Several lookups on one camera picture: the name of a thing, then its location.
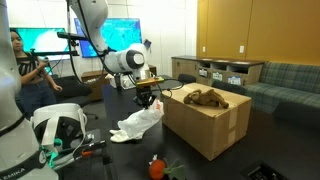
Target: person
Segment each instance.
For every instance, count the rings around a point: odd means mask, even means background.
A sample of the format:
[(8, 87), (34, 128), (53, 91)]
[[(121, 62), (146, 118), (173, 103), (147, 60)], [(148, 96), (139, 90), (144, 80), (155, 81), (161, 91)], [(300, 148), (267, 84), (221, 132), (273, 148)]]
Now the person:
[(24, 111), (26, 118), (30, 119), (36, 109), (56, 104), (52, 89), (61, 91), (62, 87), (57, 85), (45, 71), (44, 68), (48, 65), (48, 62), (25, 52), (22, 38), (15, 29), (10, 29), (10, 34), (18, 71), (21, 76), (21, 90), (19, 92), (21, 109)]

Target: black table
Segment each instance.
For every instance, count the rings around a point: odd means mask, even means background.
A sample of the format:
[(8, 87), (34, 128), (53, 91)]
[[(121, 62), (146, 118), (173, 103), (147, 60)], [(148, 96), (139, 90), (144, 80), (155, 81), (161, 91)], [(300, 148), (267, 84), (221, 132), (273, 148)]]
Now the black table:
[[(179, 83), (168, 81), (162, 87)], [(141, 108), (133, 101), (135, 89), (117, 92), (104, 85), (103, 97), (110, 129), (118, 129), (117, 122)], [(186, 166), (187, 179), (241, 180), (241, 172), (263, 161), (290, 180), (320, 179), (320, 133), (291, 122), (279, 122), (252, 109), (247, 136), (227, 149), (213, 161), (208, 161), (183, 139), (159, 121), (146, 131), (142, 140), (110, 143), (113, 159), (112, 176), (119, 180), (149, 179), (148, 167), (154, 154), (170, 162), (180, 159)]]

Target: plaid couch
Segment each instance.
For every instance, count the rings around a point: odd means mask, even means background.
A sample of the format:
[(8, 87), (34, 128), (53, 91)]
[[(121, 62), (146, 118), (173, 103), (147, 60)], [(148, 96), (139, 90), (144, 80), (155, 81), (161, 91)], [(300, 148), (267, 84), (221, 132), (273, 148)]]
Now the plaid couch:
[(272, 113), (279, 102), (320, 108), (320, 66), (267, 62), (259, 83), (247, 85), (252, 107)]

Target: monitor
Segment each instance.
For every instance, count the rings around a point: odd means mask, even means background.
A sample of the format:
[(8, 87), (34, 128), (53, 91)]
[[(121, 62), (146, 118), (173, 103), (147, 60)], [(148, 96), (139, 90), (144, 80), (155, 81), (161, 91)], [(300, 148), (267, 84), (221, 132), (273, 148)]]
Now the monitor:
[[(84, 35), (80, 21), (74, 19), (77, 33)], [(127, 49), (133, 43), (142, 43), (140, 19), (108, 18), (101, 26), (101, 34), (107, 45), (116, 51)], [(88, 41), (80, 41), (82, 57), (97, 57)]]
[[(23, 50), (26, 52), (30, 52), (31, 49), (35, 49), (35, 52), (69, 51), (68, 40), (57, 36), (57, 32), (65, 32), (64, 28), (12, 28), (20, 34)], [(70, 59), (68, 54), (47, 57), (49, 60)]]

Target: couch cushion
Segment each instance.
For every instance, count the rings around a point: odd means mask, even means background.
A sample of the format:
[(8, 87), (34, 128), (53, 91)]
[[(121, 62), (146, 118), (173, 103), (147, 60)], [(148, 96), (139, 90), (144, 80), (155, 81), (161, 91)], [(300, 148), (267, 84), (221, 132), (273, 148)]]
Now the couch cushion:
[(272, 113), (280, 102), (297, 102), (320, 108), (320, 94), (257, 83), (245, 86), (246, 95), (253, 99), (252, 107)]
[(267, 62), (259, 82), (320, 94), (320, 66)]

